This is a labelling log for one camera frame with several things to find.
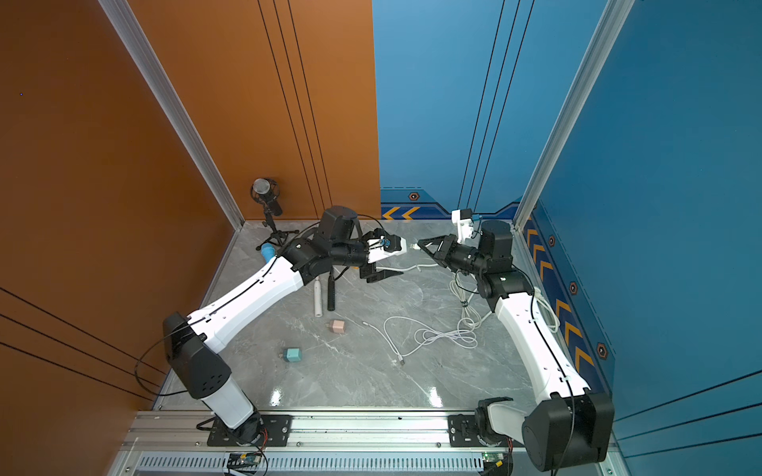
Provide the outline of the pink usb charger block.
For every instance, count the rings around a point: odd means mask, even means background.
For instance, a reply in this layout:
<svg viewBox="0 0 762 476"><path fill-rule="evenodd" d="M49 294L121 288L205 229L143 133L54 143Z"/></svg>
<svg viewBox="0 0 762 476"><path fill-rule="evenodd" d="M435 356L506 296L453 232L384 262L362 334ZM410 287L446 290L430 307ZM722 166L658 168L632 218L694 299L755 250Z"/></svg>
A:
<svg viewBox="0 0 762 476"><path fill-rule="evenodd" d="M332 319L327 325L329 331L335 334L346 333L346 322L342 319Z"/></svg>

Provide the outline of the black electric toothbrush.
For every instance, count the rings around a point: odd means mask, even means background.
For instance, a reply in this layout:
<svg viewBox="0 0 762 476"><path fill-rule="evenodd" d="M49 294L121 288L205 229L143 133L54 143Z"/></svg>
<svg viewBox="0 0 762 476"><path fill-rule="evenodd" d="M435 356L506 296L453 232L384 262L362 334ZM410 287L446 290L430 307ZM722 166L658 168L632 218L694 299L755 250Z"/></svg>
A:
<svg viewBox="0 0 762 476"><path fill-rule="evenodd" d="M335 271L331 270L327 279L327 310L335 311L337 308L337 290L335 289Z"/></svg>

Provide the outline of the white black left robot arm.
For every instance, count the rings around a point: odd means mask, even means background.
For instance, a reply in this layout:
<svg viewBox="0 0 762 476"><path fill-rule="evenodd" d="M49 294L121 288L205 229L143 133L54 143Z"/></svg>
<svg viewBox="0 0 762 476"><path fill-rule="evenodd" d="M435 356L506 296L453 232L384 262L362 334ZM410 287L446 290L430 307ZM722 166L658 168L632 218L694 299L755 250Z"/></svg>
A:
<svg viewBox="0 0 762 476"><path fill-rule="evenodd" d="M377 263L407 250L404 238L382 226L363 231L355 211L335 205L232 291L187 317L167 317L166 359L190 396L214 413L235 443L258 444L263 440L263 418L235 382L222 351L275 303L335 267L355 267L363 280L373 283L393 274L378 270Z"/></svg>

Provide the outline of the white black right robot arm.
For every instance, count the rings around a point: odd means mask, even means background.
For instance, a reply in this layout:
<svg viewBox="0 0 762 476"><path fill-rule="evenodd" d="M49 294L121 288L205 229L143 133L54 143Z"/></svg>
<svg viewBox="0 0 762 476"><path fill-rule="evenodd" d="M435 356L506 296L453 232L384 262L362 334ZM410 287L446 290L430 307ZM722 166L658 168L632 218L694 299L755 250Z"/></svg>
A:
<svg viewBox="0 0 762 476"><path fill-rule="evenodd" d="M607 394L593 392L550 331L533 283L513 264L511 226L484 222L475 247L454 234L418 245L438 265L474 277L478 295L509 332L530 377L535 408L521 412L507 398L480 401L474 412L478 437L489 445L522 444L540 471L605 461L614 404Z"/></svg>

